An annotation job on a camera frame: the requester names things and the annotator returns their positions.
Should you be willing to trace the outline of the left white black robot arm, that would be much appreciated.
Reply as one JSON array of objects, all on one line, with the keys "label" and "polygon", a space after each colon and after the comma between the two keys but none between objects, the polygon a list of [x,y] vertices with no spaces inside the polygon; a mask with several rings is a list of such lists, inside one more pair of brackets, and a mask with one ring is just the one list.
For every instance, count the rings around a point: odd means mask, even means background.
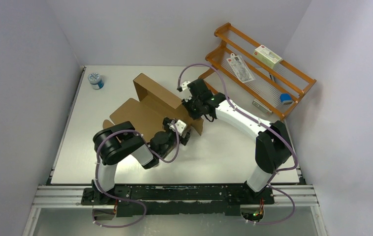
[{"label": "left white black robot arm", "polygon": [[95,178],[93,179],[93,201],[103,205],[114,198],[117,165],[132,156],[144,169],[157,166],[160,162],[171,163],[174,158],[166,157],[174,150],[179,153],[191,135],[190,127],[180,119],[164,118],[163,130],[146,141],[130,121],[112,125],[97,132],[93,137],[97,153]]}]

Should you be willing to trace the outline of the brown cardboard box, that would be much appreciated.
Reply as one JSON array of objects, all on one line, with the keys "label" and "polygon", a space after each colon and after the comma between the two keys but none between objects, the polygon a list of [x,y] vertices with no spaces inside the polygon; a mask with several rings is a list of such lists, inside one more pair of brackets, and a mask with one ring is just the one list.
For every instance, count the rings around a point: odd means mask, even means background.
[{"label": "brown cardboard box", "polygon": [[199,135],[202,134],[203,119],[192,119],[178,96],[143,73],[133,80],[133,84],[138,100],[130,98],[122,104],[110,115],[110,119],[103,121],[104,129],[130,121],[148,142],[155,133],[163,130],[163,119],[168,117],[180,119],[187,127],[194,128]]}]

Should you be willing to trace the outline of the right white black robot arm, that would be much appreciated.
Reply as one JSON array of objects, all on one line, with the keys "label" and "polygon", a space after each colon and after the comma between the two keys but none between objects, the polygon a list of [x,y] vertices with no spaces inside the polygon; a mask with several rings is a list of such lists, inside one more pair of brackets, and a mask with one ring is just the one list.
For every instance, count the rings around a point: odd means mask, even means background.
[{"label": "right white black robot arm", "polygon": [[292,155],[285,124],[270,123],[237,106],[223,93],[213,94],[202,79],[181,83],[182,104],[193,119],[211,117],[229,123],[255,142],[256,167],[245,181],[244,199],[254,204],[262,197],[262,190],[271,182],[274,173]]}]

